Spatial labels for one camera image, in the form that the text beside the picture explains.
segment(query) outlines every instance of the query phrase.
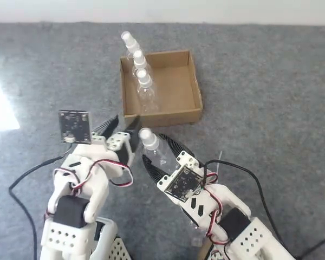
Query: plastic bottle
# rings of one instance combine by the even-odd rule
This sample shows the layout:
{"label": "plastic bottle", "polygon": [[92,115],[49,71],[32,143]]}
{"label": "plastic bottle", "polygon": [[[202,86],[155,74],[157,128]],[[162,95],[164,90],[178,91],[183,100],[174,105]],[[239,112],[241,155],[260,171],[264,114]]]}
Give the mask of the plastic bottle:
{"label": "plastic bottle", "polygon": [[179,165],[168,143],[156,136],[145,127],[139,132],[139,137],[144,145],[144,155],[152,161],[152,165],[171,175]]}
{"label": "plastic bottle", "polygon": [[125,46],[127,48],[126,57],[127,57],[128,60],[130,60],[133,57],[133,53],[136,50],[139,50],[140,49],[140,45],[136,41],[136,39],[134,37],[132,37],[131,33],[128,32],[128,31],[124,31],[121,34],[121,38],[125,42]]}
{"label": "plastic bottle", "polygon": [[134,66],[132,67],[132,75],[134,79],[137,79],[137,71],[139,69],[145,69],[148,74],[153,77],[153,70],[151,66],[147,63],[146,58],[141,49],[134,51]]}
{"label": "plastic bottle", "polygon": [[141,113],[154,113],[159,111],[157,87],[145,69],[137,70],[137,92],[141,104]]}

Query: white spray nozzle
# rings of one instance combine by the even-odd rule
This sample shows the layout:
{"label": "white spray nozzle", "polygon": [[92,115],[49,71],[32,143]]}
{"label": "white spray nozzle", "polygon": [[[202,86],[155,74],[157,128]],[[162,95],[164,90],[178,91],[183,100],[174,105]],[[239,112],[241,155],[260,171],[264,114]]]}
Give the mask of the white spray nozzle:
{"label": "white spray nozzle", "polygon": [[158,148],[159,139],[154,133],[152,133],[152,130],[150,128],[142,128],[139,132],[139,137],[142,140],[143,145],[148,150],[155,150]]}
{"label": "white spray nozzle", "polygon": [[146,58],[140,49],[134,52],[134,64],[137,69],[144,69],[147,66]]}
{"label": "white spray nozzle", "polygon": [[137,70],[137,77],[139,78],[139,83],[144,88],[149,88],[153,84],[151,76],[145,69]]}
{"label": "white spray nozzle", "polygon": [[131,52],[134,53],[136,50],[140,49],[140,45],[135,40],[134,37],[132,37],[131,33],[128,31],[125,31],[121,34],[121,38],[125,42],[126,48]]}

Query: gray carpet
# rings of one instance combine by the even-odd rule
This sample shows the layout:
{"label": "gray carpet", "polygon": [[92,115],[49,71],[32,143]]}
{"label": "gray carpet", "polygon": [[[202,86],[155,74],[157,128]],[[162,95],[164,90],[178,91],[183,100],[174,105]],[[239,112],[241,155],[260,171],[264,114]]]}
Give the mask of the gray carpet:
{"label": "gray carpet", "polygon": [[[21,129],[0,132],[0,259],[31,259],[32,235],[8,186],[63,152],[58,109],[92,112],[94,125],[122,114],[120,34],[146,51],[190,49],[203,96],[202,120],[156,129],[202,161],[243,165],[262,182],[291,251],[325,236],[325,27],[186,24],[0,24],[0,83]],[[115,220],[135,259],[193,259],[188,218],[154,187],[137,156],[135,184],[110,187],[102,216]],[[53,190],[43,168],[15,189],[41,239]],[[254,181],[226,166],[220,180],[269,226]],[[306,259],[325,259],[325,246]]]}

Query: circuit board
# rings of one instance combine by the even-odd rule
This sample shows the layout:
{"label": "circuit board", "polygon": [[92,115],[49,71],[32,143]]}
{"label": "circuit board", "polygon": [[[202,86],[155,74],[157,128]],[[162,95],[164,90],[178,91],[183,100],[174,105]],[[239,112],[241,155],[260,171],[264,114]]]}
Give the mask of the circuit board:
{"label": "circuit board", "polygon": [[91,144],[88,111],[59,110],[61,139],[70,144]]}
{"label": "circuit board", "polygon": [[186,202],[188,200],[188,193],[194,192],[201,181],[202,177],[200,175],[184,166],[165,192],[182,202]]}

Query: cardboard tray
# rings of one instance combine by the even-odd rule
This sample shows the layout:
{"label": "cardboard tray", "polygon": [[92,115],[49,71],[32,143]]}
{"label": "cardboard tray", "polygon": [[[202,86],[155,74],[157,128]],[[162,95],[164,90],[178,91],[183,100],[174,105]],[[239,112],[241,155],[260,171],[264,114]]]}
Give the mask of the cardboard tray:
{"label": "cardboard tray", "polygon": [[[146,127],[197,122],[201,118],[202,99],[195,75],[194,61],[188,50],[146,54],[158,86],[161,112],[141,115]],[[140,114],[136,83],[131,76],[132,61],[120,59],[123,114],[130,124]]]}

